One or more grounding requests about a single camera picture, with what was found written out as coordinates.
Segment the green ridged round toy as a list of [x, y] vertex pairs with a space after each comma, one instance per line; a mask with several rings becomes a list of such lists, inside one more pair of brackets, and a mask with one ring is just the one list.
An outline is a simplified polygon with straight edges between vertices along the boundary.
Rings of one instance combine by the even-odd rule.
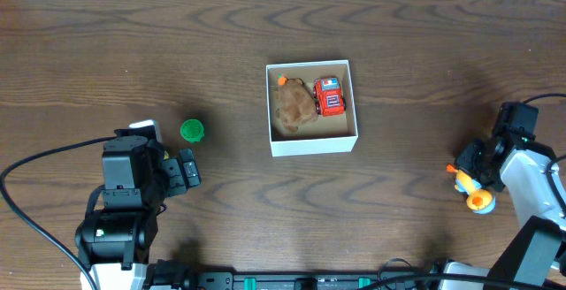
[[203, 123], [195, 118], [187, 119], [180, 126], [181, 137], [188, 142], [199, 142], [204, 137]]

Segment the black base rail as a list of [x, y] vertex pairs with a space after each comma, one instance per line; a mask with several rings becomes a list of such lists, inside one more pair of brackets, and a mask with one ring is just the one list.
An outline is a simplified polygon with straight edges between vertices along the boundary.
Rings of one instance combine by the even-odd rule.
[[237, 272], [214, 267], [195, 268], [185, 263], [160, 260], [148, 267], [142, 290], [326, 290], [360, 289], [380, 283], [381, 289], [437, 289], [438, 281], [405, 280], [420, 274], [416, 267], [383, 267], [376, 272], [306, 271]]

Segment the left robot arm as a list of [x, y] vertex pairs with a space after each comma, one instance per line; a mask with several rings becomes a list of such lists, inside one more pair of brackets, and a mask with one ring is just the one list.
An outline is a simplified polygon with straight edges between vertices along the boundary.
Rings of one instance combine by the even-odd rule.
[[104, 183], [91, 193], [75, 234], [82, 287], [195, 289], [198, 275], [189, 265], [149, 260], [165, 199], [201, 183], [193, 150], [167, 156], [155, 123], [115, 134], [103, 145]]

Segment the white cardboard box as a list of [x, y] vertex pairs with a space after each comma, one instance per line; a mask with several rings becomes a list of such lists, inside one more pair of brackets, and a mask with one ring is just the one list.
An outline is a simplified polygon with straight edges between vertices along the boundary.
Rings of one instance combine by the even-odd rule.
[[[345, 98], [344, 113], [331, 117], [319, 117], [314, 123], [300, 126], [291, 133], [276, 117], [279, 108], [275, 96], [280, 78], [299, 78], [307, 88], [313, 88], [318, 78], [335, 78]], [[273, 156], [300, 156], [350, 152], [358, 139], [356, 106], [351, 82], [349, 61], [317, 61], [292, 64], [267, 65], [265, 67], [267, 114], [270, 145]]]

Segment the brown plush toy with orange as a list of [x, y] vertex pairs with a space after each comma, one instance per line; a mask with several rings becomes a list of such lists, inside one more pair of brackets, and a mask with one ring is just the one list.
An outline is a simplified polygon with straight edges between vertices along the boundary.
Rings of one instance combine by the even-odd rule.
[[276, 118], [288, 132], [296, 133], [300, 126], [317, 121], [315, 100], [301, 79], [280, 75], [274, 95], [279, 105]]

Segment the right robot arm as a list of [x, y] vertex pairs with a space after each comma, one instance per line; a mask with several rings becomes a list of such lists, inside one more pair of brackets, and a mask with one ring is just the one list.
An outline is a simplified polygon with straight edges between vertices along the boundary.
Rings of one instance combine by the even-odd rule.
[[503, 103], [491, 137], [473, 140], [447, 166], [455, 176], [455, 189], [476, 214], [493, 211], [496, 193], [507, 191], [521, 229], [491, 268], [450, 262], [443, 273], [498, 279], [499, 287], [508, 289], [513, 282], [544, 286], [550, 270], [565, 271], [561, 159], [536, 142], [538, 115], [538, 109], [527, 103]]

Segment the orange blue toy duck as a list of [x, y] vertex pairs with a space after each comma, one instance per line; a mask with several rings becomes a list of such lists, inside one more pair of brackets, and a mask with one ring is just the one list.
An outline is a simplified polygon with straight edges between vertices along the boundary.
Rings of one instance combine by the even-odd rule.
[[485, 215], [494, 210], [495, 197], [482, 188], [479, 182], [452, 164], [446, 166], [446, 171], [455, 175], [454, 188], [459, 193], [466, 195], [466, 205], [473, 213]]

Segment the red toy fire truck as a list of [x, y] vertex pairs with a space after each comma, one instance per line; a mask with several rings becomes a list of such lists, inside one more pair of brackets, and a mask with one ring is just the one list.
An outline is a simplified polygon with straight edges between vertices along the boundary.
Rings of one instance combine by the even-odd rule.
[[331, 117], [341, 115], [346, 111], [346, 103], [337, 77], [316, 79], [313, 97], [318, 115]]

